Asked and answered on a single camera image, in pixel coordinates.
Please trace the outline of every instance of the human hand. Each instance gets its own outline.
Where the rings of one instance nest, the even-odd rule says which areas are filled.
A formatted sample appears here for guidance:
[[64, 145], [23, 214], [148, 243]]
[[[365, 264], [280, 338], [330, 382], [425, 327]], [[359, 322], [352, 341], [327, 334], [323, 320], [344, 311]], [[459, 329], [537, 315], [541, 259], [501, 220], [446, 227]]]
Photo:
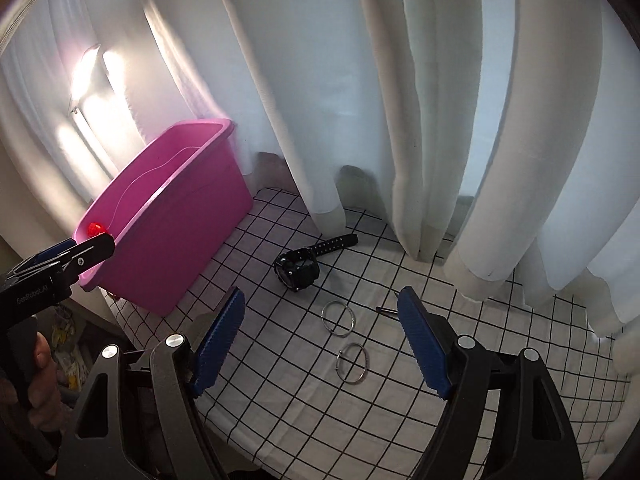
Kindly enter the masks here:
[[[27, 391], [32, 409], [28, 417], [31, 424], [41, 431], [55, 431], [62, 427], [64, 411], [56, 381], [56, 364], [51, 358], [49, 343], [38, 332], [33, 349], [36, 373]], [[0, 404], [16, 404], [18, 395], [13, 385], [0, 379]]]

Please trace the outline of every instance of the red ball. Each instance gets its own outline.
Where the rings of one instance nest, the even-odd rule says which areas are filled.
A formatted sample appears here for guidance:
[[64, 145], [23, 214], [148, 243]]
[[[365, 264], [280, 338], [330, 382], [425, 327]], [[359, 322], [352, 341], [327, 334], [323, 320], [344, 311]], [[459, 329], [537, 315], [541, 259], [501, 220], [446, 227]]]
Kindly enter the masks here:
[[89, 224], [89, 227], [86, 229], [86, 233], [87, 235], [89, 235], [89, 238], [92, 238], [97, 235], [101, 235], [102, 233], [106, 233], [106, 232], [107, 232], [107, 228], [96, 222], [91, 222]]

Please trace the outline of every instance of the grid pattern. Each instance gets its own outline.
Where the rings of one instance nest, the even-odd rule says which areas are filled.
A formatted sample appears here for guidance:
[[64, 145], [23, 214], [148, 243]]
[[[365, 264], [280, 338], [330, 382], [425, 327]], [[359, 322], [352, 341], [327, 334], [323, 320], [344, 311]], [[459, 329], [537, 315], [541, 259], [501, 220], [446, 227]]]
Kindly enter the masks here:
[[[584, 307], [560, 295], [532, 312], [513, 279], [494, 298], [473, 302], [442, 272], [451, 240], [432, 262], [415, 262], [379, 218], [356, 209], [347, 209], [346, 218], [360, 243], [320, 257], [316, 284], [293, 293], [270, 264], [284, 249], [314, 244], [320, 235], [300, 197], [263, 189], [169, 316], [125, 300], [110, 300], [111, 309], [137, 348], [151, 348], [238, 286], [247, 298], [244, 322], [216, 384], [196, 402], [212, 429], [277, 478], [401, 480], [411, 475], [444, 408], [425, 385], [400, 323], [375, 312], [380, 305], [394, 308], [394, 292], [411, 285], [458, 334], [471, 334], [491, 350], [540, 352], [586, 469], [628, 381], [611, 364], [612, 339], [596, 338]], [[331, 300], [347, 303], [356, 315], [347, 338], [330, 336], [322, 324], [321, 309]], [[350, 317], [340, 314], [328, 311], [333, 322], [349, 326]], [[347, 342], [363, 344], [370, 355], [370, 371], [359, 384], [343, 383], [335, 373], [336, 354]], [[362, 370], [351, 368], [350, 378]], [[498, 398], [498, 392], [488, 396], [465, 478], [481, 474]]]

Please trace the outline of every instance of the white curtain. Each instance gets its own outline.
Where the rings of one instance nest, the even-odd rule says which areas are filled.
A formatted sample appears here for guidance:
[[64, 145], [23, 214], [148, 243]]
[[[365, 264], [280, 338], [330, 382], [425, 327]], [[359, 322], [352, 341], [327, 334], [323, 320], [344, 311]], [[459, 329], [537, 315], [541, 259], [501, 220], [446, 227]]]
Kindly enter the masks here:
[[65, 229], [172, 123], [225, 116], [250, 188], [299, 192], [325, 236], [364, 207], [413, 258], [456, 236], [470, 298], [515, 269], [598, 334], [640, 314], [640, 54], [605, 0], [38, 0], [0, 68], [28, 131], [2, 142]]

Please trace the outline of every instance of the blue gripper pad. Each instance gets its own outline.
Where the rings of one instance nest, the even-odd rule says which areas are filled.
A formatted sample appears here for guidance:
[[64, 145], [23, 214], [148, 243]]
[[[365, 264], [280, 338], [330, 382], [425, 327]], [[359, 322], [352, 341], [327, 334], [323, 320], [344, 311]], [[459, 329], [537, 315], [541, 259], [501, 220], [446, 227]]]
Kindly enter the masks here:
[[434, 329], [442, 329], [440, 341], [430, 326], [431, 317], [439, 318], [436, 314], [430, 314], [418, 298], [415, 291], [406, 286], [398, 294], [398, 318], [414, 351], [415, 359], [424, 377], [427, 386], [436, 390], [441, 399], [448, 399], [452, 391], [452, 384], [447, 376], [447, 359], [442, 348], [443, 340], [450, 340], [451, 333], [455, 332], [446, 319], [442, 318], [448, 326], [447, 330], [441, 323]]
[[[198, 323], [200, 316], [193, 322]], [[191, 389], [194, 397], [202, 395], [216, 382], [218, 373], [244, 319], [244, 294], [236, 288], [222, 307], [209, 331], [194, 353]]]

